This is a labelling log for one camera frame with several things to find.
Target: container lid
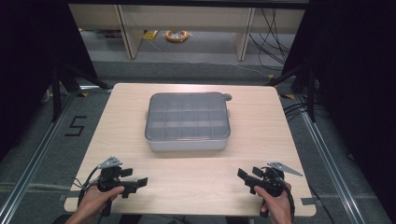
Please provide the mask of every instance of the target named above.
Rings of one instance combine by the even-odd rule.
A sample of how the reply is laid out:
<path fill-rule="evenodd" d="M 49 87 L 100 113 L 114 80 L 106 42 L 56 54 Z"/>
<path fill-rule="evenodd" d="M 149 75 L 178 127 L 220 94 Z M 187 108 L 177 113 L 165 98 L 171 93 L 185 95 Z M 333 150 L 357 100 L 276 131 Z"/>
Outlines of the container lid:
<path fill-rule="evenodd" d="M 226 100 L 220 92 L 156 93 L 148 107 L 148 141 L 223 140 L 230 135 Z"/>

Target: hand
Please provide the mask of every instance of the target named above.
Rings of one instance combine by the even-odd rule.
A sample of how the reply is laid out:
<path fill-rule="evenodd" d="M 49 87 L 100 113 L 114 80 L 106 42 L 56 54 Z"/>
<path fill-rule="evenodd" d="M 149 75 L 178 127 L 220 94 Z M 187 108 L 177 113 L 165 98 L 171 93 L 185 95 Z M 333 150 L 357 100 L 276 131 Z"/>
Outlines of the hand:
<path fill-rule="evenodd" d="M 96 186 L 90 187 L 82 198 L 78 209 L 73 216 L 66 221 L 66 224 L 92 223 L 96 215 L 105 209 L 107 200 L 114 201 L 123 191 L 123 186 L 116 187 L 107 192 L 100 191 Z"/>
<path fill-rule="evenodd" d="M 285 182 L 286 187 L 291 190 L 291 185 Z M 290 224 L 291 212 L 288 193 L 283 190 L 278 197 L 271 196 L 265 189 L 255 186 L 254 190 L 260 197 L 264 198 L 266 204 L 262 206 L 262 212 L 267 210 L 271 213 L 272 224 Z"/>

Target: gray floor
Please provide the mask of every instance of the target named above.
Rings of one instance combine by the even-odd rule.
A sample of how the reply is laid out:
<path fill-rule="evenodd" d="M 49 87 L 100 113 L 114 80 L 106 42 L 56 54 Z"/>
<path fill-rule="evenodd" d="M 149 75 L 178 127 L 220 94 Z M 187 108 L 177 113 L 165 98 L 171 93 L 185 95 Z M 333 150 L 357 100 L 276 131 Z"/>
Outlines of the gray floor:
<path fill-rule="evenodd" d="M 232 34 L 191 32 L 191 36 L 184 43 L 174 44 L 165 40 L 160 32 L 154 41 L 144 40 L 134 60 L 126 58 L 125 48 L 119 38 L 104 38 L 92 31 L 81 33 L 99 78 L 111 84 L 128 81 L 149 82 L 162 80 L 167 75 L 183 74 L 189 71 L 186 82 L 213 82 L 214 84 L 246 84 L 263 85 L 269 81 L 269 76 L 279 76 L 279 72 L 261 66 L 281 69 L 281 63 L 262 55 L 250 40 L 247 47 L 247 57 L 243 62 L 236 60 Z M 293 35 L 280 35 L 280 42 L 289 47 Z M 282 58 L 279 51 L 268 47 L 277 57 Z M 220 79 L 227 71 L 228 80 Z M 81 85 L 91 85 L 80 80 Z M 292 78 L 277 86 L 279 94 L 290 94 Z M 29 189 L 22 198 L 10 223 L 51 223 L 56 217 L 67 214 L 63 209 L 63 196 L 73 183 L 73 177 L 82 162 L 95 127 L 106 106 L 109 92 L 89 91 L 86 97 L 75 97 L 67 109 L 64 118 L 57 129 L 53 141 L 49 146 L 44 160 L 40 163 Z M 297 103 L 295 99 L 283 97 L 280 99 L 284 107 Z M 20 180 L 25 167 L 40 146 L 42 138 L 50 127 L 52 103 L 43 103 L 36 111 L 35 119 L 26 130 L 20 143 L 10 150 L 0 163 L 0 203 L 4 203 Z M 356 163 L 349 158 L 341 137 L 324 108 L 316 106 L 316 125 L 324 142 L 329 149 L 337 169 L 342 173 L 346 186 L 353 195 L 365 223 L 390 223 L 381 204 L 373 194 L 369 184 L 360 172 Z M 80 137 L 67 137 L 67 133 L 74 133 L 69 125 L 75 116 L 86 116 L 79 119 L 78 125 L 85 126 Z M 356 223 L 348 215 L 337 188 L 334 186 L 329 171 L 326 168 L 318 145 L 313 140 L 304 115 L 296 113 L 287 116 L 290 131 L 300 155 L 306 178 L 318 196 L 322 205 L 318 205 L 317 213 L 313 217 L 297 217 L 294 223 L 331 223 L 324 206 L 329 210 L 335 223 Z M 254 217 L 255 223 L 268 223 L 268 219 Z M 104 218 L 102 223 L 118 223 L 120 215 Z"/>

